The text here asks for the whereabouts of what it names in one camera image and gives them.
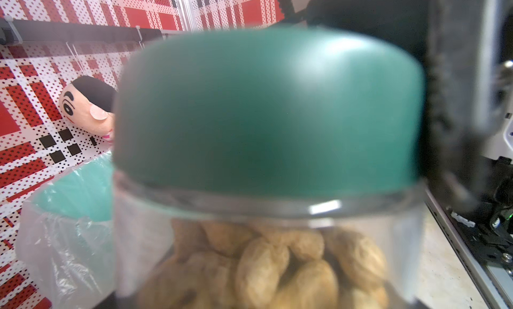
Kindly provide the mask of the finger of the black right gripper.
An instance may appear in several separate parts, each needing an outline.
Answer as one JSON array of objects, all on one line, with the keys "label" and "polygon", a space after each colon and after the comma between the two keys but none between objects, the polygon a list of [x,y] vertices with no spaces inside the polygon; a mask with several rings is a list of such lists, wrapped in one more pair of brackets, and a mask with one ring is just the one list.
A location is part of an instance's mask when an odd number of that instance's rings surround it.
[{"label": "finger of the black right gripper", "polygon": [[430,0],[423,176],[440,204],[479,205],[487,167],[480,159],[504,111],[496,96],[505,0]]}]

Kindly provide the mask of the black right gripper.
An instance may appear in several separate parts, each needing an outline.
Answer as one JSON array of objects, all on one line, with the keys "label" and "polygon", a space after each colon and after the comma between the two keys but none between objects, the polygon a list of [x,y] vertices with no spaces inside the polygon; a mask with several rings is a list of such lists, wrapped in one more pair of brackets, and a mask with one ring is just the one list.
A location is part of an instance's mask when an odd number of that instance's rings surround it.
[{"label": "black right gripper", "polygon": [[328,27],[394,44],[422,61],[430,0],[280,0],[282,23]]}]

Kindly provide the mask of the dark green jar lid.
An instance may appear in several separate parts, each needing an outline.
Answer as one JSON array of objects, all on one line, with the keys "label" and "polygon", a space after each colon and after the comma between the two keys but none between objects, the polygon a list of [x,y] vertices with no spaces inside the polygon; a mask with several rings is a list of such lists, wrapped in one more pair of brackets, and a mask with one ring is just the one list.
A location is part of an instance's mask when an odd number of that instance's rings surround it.
[{"label": "dark green jar lid", "polygon": [[270,198],[402,191],[419,180],[422,65],[348,31],[209,31],[124,66],[113,162],[148,186]]}]

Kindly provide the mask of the green lid peanut jar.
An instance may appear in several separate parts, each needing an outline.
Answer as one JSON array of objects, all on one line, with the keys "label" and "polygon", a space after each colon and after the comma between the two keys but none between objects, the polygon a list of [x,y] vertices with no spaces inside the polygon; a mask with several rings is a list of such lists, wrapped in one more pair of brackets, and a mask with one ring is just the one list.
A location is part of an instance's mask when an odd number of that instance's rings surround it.
[{"label": "green lid peanut jar", "polygon": [[115,308],[421,308],[423,187],[285,200],[114,174]]}]

